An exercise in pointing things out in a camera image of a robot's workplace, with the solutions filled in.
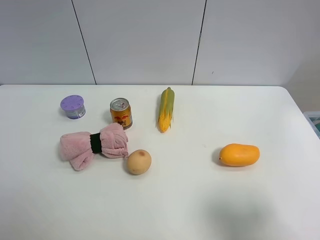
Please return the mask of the purple round air freshener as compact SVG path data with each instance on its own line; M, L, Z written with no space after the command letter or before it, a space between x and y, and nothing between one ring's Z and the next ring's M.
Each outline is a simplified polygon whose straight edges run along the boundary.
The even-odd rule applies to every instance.
M84 99L80 95L69 95L60 102L60 108L72 120L79 119L86 114Z

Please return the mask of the pink towel with black band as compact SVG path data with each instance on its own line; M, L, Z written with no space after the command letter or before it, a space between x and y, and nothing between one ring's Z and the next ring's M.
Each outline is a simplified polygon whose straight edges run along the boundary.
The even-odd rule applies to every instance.
M60 137L60 155L75 171L82 171L102 154L109 159L125 158L128 152L128 137L123 127L112 123L98 133L87 131L64 134Z

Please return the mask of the clear plastic bin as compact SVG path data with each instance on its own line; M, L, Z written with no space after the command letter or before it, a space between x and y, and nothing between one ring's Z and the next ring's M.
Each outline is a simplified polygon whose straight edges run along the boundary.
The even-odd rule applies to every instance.
M309 122L317 137L320 138L320 111L305 111L303 115Z

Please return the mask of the orange mango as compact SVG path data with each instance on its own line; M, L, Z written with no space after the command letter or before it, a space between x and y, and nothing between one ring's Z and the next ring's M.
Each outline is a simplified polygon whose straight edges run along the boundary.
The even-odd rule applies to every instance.
M255 164L260 158L260 150L257 146L231 143L223 147L219 152L219 160L230 167L245 167Z

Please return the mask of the gold energy drink can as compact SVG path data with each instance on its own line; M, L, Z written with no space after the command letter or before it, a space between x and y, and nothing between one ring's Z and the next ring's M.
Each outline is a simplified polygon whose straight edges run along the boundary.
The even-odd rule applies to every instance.
M112 121L122 125L124 130L133 124L131 105L125 98L115 98L110 102L110 114Z

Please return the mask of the tan potato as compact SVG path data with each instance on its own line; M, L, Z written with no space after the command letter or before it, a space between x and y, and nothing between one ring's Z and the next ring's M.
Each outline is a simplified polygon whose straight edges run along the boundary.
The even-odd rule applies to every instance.
M151 164L151 155L146 150L138 149L129 155L126 168L132 175L141 175L149 170Z

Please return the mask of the corn cob with green husk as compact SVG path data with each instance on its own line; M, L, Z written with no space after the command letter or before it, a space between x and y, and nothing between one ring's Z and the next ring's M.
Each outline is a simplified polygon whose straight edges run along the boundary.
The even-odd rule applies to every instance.
M157 126L161 133L165 133L171 127L173 119L175 92L168 87L160 98Z

